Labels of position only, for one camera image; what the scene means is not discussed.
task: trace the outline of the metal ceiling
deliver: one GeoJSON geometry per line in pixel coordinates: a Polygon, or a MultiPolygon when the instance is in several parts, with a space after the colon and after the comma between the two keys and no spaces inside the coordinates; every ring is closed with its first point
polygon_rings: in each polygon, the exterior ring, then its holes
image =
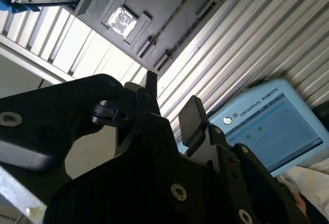
{"type": "MultiPolygon", "coordinates": [[[[107,73],[139,83],[146,70],[66,10],[0,12],[0,53],[51,83],[107,73]]],[[[313,108],[329,99],[329,0],[226,0],[158,84],[179,140],[191,95],[211,114],[247,86],[288,79],[313,108]]]]}

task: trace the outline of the metal screw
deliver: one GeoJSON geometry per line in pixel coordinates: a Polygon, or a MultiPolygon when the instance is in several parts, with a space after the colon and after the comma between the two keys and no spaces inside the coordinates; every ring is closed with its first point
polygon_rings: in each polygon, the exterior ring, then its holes
{"type": "Polygon", "coordinates": [[[218,127],[215,127],[215,131],[216,131],[217,133],[219,133],[219,134],[222,133],[221,129],[219,129],[218,127]]]}
{"type": "Polygon", "coordinates": [[[239,209],[239,217],[244,224],[252,224],[251,216],[248,214],[247,211],[239,209]]]}
{"type": "Polygon", "coordinates": [[[178,200],[178,201],[185,201],[186,198],[187,198],[187,193],[184,189],[183,186],[181,186],[180,184],[178,183],[175,183],[173,184],[171,187],[170,187],[170,190],[171,190],[171,193],[173,194],[173,196],[178,200]]]}
{"type": "Polygon", "coordinates": [[[0,114],[0,125],[15,127],[23,122],[22,116],[14,112],[3,112],[0,114]]]}
{"type": "Polygon", "coordinates": [[[244,146],[242,146],[242,151],[243,151],[244,153],[248,153],[248,152],[249,152],[249,150],[248,150],[246,147],[244,147],[244,146]]]}

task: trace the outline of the screen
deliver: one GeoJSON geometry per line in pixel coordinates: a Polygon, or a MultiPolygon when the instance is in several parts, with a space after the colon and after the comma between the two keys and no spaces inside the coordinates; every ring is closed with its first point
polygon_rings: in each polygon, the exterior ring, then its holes
{"type": "Polygon", "coordinates": [[[229,131],[226,140],[248,146],[270,172],[323,143],[283,94],[229,131]]]}

